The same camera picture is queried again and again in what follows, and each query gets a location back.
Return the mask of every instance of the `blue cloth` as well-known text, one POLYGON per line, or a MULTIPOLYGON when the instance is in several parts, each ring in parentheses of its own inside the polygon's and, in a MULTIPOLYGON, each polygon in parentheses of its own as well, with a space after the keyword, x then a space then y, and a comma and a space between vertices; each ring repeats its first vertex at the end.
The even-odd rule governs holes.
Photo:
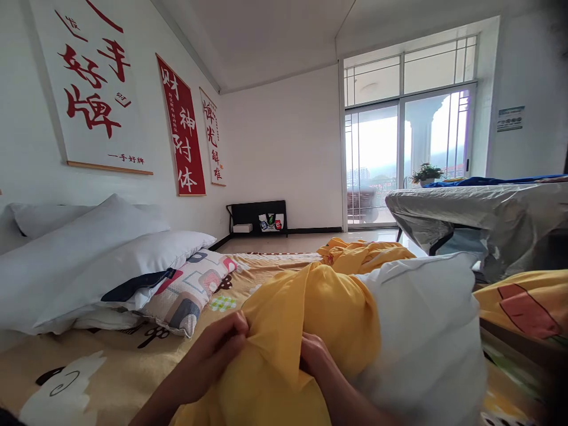
POLYGON ((548 175, 548 176, 533 176, 533 177, 521 177, 519 179, 494 179, 491 177, 470 177, 468 179, 460 180, 459 182, 434 182, 424 185, 425 188, 445 188, 446 186, 488 186, 488 185, 501 185, 502 183, 531 183, 535 180, 547 179, 547 178, 557 178, 560 176, 568 175, 548 175))

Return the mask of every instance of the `tiled floor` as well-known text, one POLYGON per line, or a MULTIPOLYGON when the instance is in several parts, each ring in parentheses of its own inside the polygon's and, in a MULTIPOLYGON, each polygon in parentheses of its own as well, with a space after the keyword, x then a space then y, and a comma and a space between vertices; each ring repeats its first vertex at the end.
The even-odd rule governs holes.
MULTIPOLYGON (((311 253, 324 246, 331 238, 339 237, 343 241, 396 241, 397 228, 385 228, 373 231, 355 231, 338 234, 292 234, 286 238, 284 235, 270 237, 240 237, 230 239, 218 251, 220 253, 247 253, 258 251, 260 253, 311 253)), ((416 256, 426 256, 416 244, 402 236, 401 244, 416 256)))

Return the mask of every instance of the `red and white banner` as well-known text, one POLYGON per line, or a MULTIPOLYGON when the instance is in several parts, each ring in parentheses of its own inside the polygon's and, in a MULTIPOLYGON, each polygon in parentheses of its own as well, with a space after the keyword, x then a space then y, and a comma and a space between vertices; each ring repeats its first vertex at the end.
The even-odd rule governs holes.
POLYGON ((209 163, 211 165, 211 183, 214 185, 225 185, 225 176, 219 144, 219 125, 217 123, 217 107, 209 96, 201 91, 201 104, 203 106, 203 116, 205 118, 205 135, 207 136, 207 146, 209 147, 209 163))
POLYGON ((32 0, 67 163, 151 175, 124 29, 112 0, 32 0))
POLYGON ((191 90, 158 54, 156 56, 166 98, 167 116, 170 119, 171 141, 175 150, 177 194, 205 195, 205 179, 191 90))

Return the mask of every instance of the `white box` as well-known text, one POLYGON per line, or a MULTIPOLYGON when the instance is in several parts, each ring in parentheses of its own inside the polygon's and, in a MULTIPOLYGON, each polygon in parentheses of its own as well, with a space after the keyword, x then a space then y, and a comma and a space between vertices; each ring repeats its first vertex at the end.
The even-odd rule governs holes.
POLYGON ((252 230, 253 230, 252 224, 233 225, 234 233, 249 233, 252 230))

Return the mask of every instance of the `white pillow cushion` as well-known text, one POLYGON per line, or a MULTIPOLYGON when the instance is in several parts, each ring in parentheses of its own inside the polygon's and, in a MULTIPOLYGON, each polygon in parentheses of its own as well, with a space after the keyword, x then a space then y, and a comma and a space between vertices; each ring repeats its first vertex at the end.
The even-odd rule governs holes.
MULTIPOLYGON (((20 231, 35 240, 79 218, 96 206, 33 205, 8 204, 20 231)), ((135 204, 139 210, 148 213, 158 221, 164 221, 160 206, 155 204, 135 204)))
POLYGON ((45 305, 91 262, 141 235, 168 229, 113 194, 64 227, 0 256, 0 330, 51 331, 34 324, 45 305))
POLYGON ((215 237, 191 231, 165 231, 142 235, 112 250, 77 276, 34 324, 71 320, 99 306, 141 309, 158 290, 199 249, 211 246, 215 237))
POLYGON ((136 327, 143 317, 132 312, 118 312, 114 309, 99 308, 78 318, 73 328, 101 328, 103 330, 126 330, 136 327))
POLYGON ((475 256, 398 260, 357 277, 377 303, 381 351, 355 386, 405 425, 477 425, 486 370, 475 256))

